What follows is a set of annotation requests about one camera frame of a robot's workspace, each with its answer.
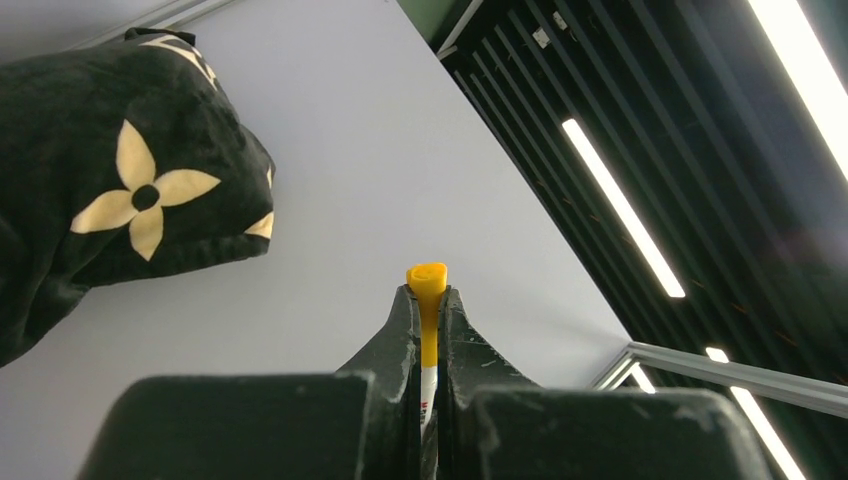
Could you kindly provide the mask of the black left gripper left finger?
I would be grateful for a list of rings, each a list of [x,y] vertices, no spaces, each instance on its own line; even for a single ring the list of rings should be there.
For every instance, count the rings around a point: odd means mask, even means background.
[[[154,376],[111,407],[82,479],[417,479],[418,305],[330,373]]]

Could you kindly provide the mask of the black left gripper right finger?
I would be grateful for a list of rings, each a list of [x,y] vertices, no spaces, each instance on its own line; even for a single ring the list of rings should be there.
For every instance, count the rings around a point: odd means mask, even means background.
[[[471,325],[456,289],[440,303],[441,479],[767,479],[756,434],[703,389],[545,388]]]

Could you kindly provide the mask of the yellow marker cap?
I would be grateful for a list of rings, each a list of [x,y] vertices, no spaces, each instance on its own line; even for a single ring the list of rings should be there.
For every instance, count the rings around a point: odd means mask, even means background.
[[[439,308],[447,290],[448,268],[444,263],[427,263],[411,267],[406,284],[416,297],[421,331],[421,365],[438,365]]]

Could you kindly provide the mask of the white marker pen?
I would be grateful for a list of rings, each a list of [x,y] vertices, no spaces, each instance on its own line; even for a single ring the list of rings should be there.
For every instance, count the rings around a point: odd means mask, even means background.
[[[438,367],[422,367],[420,377],[420,433],[424,437],[433,417],[438,387]]]

